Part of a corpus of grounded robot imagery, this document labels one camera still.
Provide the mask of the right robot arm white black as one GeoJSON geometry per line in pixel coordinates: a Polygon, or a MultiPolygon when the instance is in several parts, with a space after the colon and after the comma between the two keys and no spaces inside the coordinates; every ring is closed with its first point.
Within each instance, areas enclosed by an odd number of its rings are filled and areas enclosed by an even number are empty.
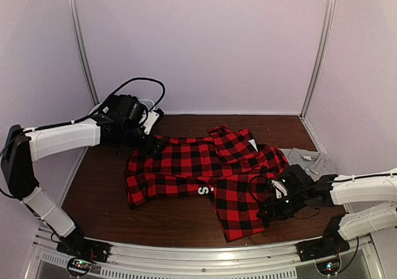
{"type": "Polygon", "coordinates": [[[333,217],[318,250],[331,255],[342,242],[396,226],[396,169],[362,175],[325,174],[318,180],[298,164],[271,182],[273,197],[258,201],[257,217],[270,221],[289,219],[303,208],[344,206],[333,217]]]}

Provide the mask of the red black plaid shirt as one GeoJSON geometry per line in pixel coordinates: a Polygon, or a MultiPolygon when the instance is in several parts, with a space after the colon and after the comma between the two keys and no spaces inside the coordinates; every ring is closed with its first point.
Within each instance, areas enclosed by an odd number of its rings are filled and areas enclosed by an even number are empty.
{"type": "Polygon", "coordinates": [[[164,139],[159,158],[135,150],[127,162],[125,190],[130,208],[156,197],[207,196],[228,242],[261,233],[257,217],[266,188],[289,166],[279,148],[255,144],[251,130],[226,125],[206,137],[164,139]]]}

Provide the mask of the white plastic laundry basket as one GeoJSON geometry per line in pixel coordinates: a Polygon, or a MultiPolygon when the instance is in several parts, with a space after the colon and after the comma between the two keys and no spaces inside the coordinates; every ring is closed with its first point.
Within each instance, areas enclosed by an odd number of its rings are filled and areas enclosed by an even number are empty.
{"type": "MultiPolygon", "coordinates": [[[[150,108],[155,104],[155,102],[154,102],[153,100],[151,100],[151,99],[138,99],[138,101],[139,101],[140,103],[142,103],[143,105],[145,105],[148,109],[150,109],[150,108]]],[[[95,105],[95,106],[91,109],[91,111],[89,112],[89,114],[94,113],[94,112],[100,107],[100,105],[101,105],[101,103],[95,105]]]]}

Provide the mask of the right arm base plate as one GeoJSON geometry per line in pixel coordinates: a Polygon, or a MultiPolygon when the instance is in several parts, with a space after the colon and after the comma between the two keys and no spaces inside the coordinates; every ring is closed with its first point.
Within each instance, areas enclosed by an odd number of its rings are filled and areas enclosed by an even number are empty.
{"type": "Polygon", "coordinates": [[[350,249],[345,240],[337,241],[333,238],[321,237],[319,239],[299,242],[296,245],[301,262],[318,260],[324,257],[335,256],[350,249]]]}

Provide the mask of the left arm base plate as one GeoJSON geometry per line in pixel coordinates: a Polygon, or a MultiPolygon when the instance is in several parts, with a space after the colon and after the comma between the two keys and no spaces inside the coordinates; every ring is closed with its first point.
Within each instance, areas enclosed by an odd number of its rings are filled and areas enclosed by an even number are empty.
{"type": "Polygon", "coordinates": [[[62,237],[56,249],[58,252],[73,255],[90,262],[106,263],[110,253],[110,244],[86,239],[81,236],[62,237]]]}

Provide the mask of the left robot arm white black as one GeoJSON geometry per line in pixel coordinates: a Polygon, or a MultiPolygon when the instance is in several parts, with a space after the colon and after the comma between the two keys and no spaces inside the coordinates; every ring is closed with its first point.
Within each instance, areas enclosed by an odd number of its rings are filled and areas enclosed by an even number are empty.
{"type": "Polygon", "coordinates": [[[148,126],[128,128],[104,115],[84,117],[58,125],[24,128],[12,125],[1,151],[1,170],[10,198],[22,202],[64,242],[75,256],[89,252],[84,231],[49,193],[40,176],[55,174],[55,167],[65,154],[72,154],[103,144],[131,146],[151,157],[158,157],[164,141],[150,132],[148,126]]]}

